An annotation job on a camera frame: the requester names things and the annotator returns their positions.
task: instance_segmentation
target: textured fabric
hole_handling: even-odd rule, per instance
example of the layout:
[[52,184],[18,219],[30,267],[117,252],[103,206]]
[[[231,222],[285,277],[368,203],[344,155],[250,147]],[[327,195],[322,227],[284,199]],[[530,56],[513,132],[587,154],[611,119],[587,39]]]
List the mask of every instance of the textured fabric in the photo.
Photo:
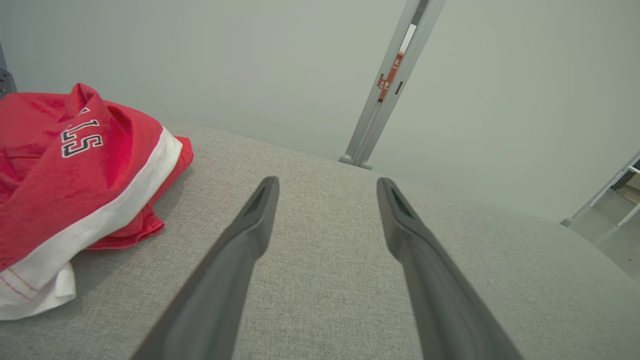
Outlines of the textured fabric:
[[[234,357],[421,358],[402,268],[383,239],[380,176],[223,131],[190,137],[192,166],[156,204],[164,231],[72,260],[75,301],[0,323],[2,359],[127,359],[265,176],[280,178]],[[592,245],[545,220],[396,180],[529,359],[637,358],[640,288]]]
[[183,148],[191,153],[186,144],[82,84],[70,94],[2,99],[0,320],[72,300],[68,262],[96,241],[133,246],[157,231],[162,222],[145,205],[184,169],[176,164]]

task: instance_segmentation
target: white trim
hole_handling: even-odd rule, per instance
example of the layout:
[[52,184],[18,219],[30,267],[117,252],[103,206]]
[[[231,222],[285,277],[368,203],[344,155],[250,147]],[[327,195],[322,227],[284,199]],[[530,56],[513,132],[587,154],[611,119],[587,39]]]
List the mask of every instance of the white trim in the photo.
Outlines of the white trim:
[[65,263],[44,288],[33,293],[29,301],[9,303],[0,299],[0,320],[16,320],[43,313],[76,298],[76,280],[71,263]]
[[[33,315],[29,313],[15,317],[29,309],[37,308],[38,312],[49,309],[50,307],[42,309],[33,303],[40,303],[47,298],[41,292],[47,289],[56,291],[55,286],[48,285],[55,281],[72,257],[99,239],[123,228],[138,214],[171,174],[181,150],[182,143],[163,128],[147,162],[117,198],[55,234],[24,259],[1,272],[0,320]],[[20,296],[14,289],[32,299]],[[68,300],[73,297],[67,294]],[[54,307],[64,302],[57,302]]]
[[409,25],[409,29],[406,31],[406,35],[404,36],[404,40],[402,40],[402,45],[400,45],[400,51],[398,53],[402,53],[402,55],[404,55],[404,53],[406,52],[406,48],[409,47],[409,42],[413,37],[415,28],[417,28],[416,25]]

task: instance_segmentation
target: red stitching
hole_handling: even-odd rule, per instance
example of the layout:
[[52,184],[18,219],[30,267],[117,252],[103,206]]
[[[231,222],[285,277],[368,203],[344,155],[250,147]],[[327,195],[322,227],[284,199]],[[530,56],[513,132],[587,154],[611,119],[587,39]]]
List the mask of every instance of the red stitching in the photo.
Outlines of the red stitching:
[[8,282],[6,282],[6,280],[4,279],[4,277],[0,276],[0,280],[2,280],[5,284],[7,284],[7,286],[9,286],[11,288],[11,290],[15,291],[16,293],[22,295],[22,297],[24,297],[27,300],[31,300],[30,297],[27,297],[27,295],[19,292],[18,290],[16,290],[13,286],[11,286],[11,284],[9,284]]
[[26,286],[28,286],[28,287],[29,287],[29,289],[31,289],[31,290],[33,290],[33,291],[38,291],[38,290],[36,290],[36,289],[32,288],[32,287],[31,287],[31,285],[29,285],[25,280],[22,280],[22,278],[21,278],[18,274],[16,274],[13,270],[11,270],[11,268],[7,268],[7,269],[11,272],[11,274],[15,275],[18,279],[20,279],[20,281],[22,281],[22,283],[23,283],[23,284],[25,284]]

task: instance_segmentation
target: gray couch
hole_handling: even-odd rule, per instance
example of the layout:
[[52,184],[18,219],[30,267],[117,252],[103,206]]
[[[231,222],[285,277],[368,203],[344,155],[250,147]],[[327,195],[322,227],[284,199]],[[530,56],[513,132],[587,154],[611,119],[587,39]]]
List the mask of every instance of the gray couch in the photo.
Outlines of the gray couch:
[[[195,160],[162,233],[72,260],[77,298],[0,323],[0,359],[127,359],[260,180],[280,178],[236,359],[419,359],[403,271],[385,246],[379,174],[205,127],[165,124]],[[397,185],[528,359],[640,358],[640,288],[570,230]]]

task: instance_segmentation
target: folded clothing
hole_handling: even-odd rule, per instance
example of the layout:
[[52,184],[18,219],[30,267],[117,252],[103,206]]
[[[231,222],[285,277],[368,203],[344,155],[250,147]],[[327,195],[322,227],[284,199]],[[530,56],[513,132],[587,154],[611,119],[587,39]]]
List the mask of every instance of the folded clothing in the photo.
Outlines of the folded clothing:
[[157,234],[153,203],[192,159],[187,138],[83,84],[0,100],[0,320],[74,299],[78,252]]

